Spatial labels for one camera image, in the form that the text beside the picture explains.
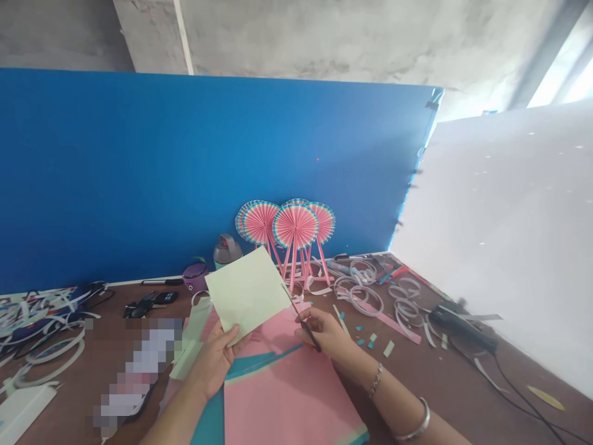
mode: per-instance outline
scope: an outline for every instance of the hand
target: hand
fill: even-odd
[[[208,340],[202,346],[187,379],[192,380],[200,393],[210,400],[221,388],[224,378],[235,361],[235,356],[249,341],[251,334],[247,334],[241,341],[232,347],[227,345],[232,342],[239,332],[239,325],[233,326],[230,331],[224,332],[219,320],[213,327]]]
[[[311,307],[302,311],[301,317],[313,331],[321,350],[337,363],[343,365],[358,350],[356,344],[330,313]],[[295,336],[304,343],[313,345],[311,337],[303,328],[298,328]]]

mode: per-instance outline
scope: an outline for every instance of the bracelet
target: bracelet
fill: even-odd
[[[379,372],[377,373],[374,382],[372,382],[371,389],[369,391],[370,399],[372,399],[372,397],[375,395],[375,392],[377,391],[377,387],[379,386],[379,382],[381,381],[381,374],[383,374],[383,365],[379,363]]]
[[[411,434],[406,436],[396,436],[395,439],[398,442],[412,442],[413,440],[418,439],[428,429],[428,423],[431,420],[431,411],[428,409],[426,400],[420,397],[420,401],[422,402],[422,405],[424,405],[424,420],[422,421],[422,424]]]

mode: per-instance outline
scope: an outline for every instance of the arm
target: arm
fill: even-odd
[[[185,445],[191,442],[208,400],[221,388],[235,355],[249,341],[247,335],[233,347],[227,347],[238,331],[237,324],[227,333],[223,332],[220,321],[216,324],[181,388],[140,445]]]
[[[379,371],[379,362],[360,349],[344,332],[335,318],[317,308],[301,312],[321,349],[352,380],[365,390],[370,390]],[[311,339],[302,329],[295,335],[311,344]],[[372,398],[381,416],[396,436],[410,434],[422,424],[424,406],[407,388],[384,368],[381,382]],[[431,410],[428,429],[416,440],[418,445],[469,445],[469,442],[447,422]]]

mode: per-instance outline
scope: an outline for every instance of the blue board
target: blue board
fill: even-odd
[[[330,206],[329,256],[387,250],[433,92],[0,69],[0,294],[178,275],[253,199]]]

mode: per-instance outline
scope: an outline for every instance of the white board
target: white board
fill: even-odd
[[[593,399],[593,100],[443,122],[419,168],[394,255]]]

